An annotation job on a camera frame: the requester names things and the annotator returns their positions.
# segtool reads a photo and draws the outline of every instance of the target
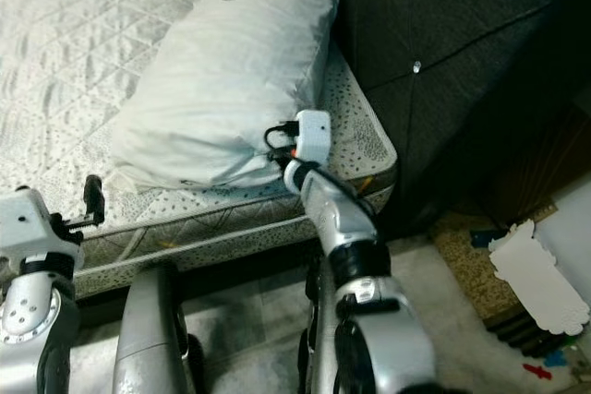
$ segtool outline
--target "white electronic device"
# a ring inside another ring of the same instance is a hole
[[[295,137],[294,157],[327,165],[331,150],[331,116],[326,111],[304,110],[295,119],[299,123],[299,131]],[[294,194],[300,194],[294,183],[294,174],[300,164],[299,161],[290,161],[283,174],[285,186]]]

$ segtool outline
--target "pillowcase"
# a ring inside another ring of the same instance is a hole
[[[252,186],[280,175],[264,131],[316,106],[339,0],[200,0],[115,118],[117,183]]]

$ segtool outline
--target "tufted headboard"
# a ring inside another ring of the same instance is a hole
[[[333,33],[399,153],[390,235],[428,226],[591,80],[590,2],[341,0]]]

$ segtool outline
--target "wire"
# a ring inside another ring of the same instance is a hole
[[[329,173],[320,169],[320,166],[315,163],[314,161],[304,161],[299,159],[295,155],[292,154],[293,146],[285,146],[285,147],[274,147],[272,143],[269,141],[269,135],[275,131],[281,131],[286,133],[288,136],[294,134],[293,125],[296,122],[286,122],[284,125],[273,126],[265,131],[264,139],[265,144],[271,149],[269,152],[269,158],[271,161],[278,161],[279,158],[288,159],[292,161],[297,161],[300,165],[306,165],[310,170],[317,173],[323,179],[327,180],[335,187],[337,187],[343,194],[345,194],[351,201],[353,201],[370,219],[373,219],[376,216],[376,210],[373,208],[371,203],[366,201],[364,198],[354,195],[351,190],[343,184],[341,181],[330,175]]]
[[[334,385],[332,385],[332,394],[339,394],[341,392],[341,373],[336,370],[336,376],[334,376]]]
[[[271,128],[269,128],[267,131],[265,131],[265,144],[271,149],[271,150],[276,150],[277,148],[274,147],[271,142],[269,141],[269,135],[271,133],[274,133],[275,131],[283,131],[283,125],[278,125],[278,126],[273,126]]]

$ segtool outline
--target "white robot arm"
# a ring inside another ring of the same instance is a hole
[[[296,119],[298,131],[293,124],[285,131],[297,136],[295,149],[275,154],[290,153],[283,179],[301,195],[332,276],[320,285],[320,299],[332,301],[324,309],[333,312],[320,313],[317,321],[311,392],[445,392],[436,384],[431,341],[391,276],[372,214],[354,189],[323,168],[331,145],[329,115],[304,111]],[[333,346],[322,346],[330,341]]]
[[[37,190],[0,197],[0,257],[18,274],[0,306],[0,392],[63,393],[78,334],[72,277],[83,263],[80,227],[104,220],[101,180],[84,187],[87,213],[64,221]]]

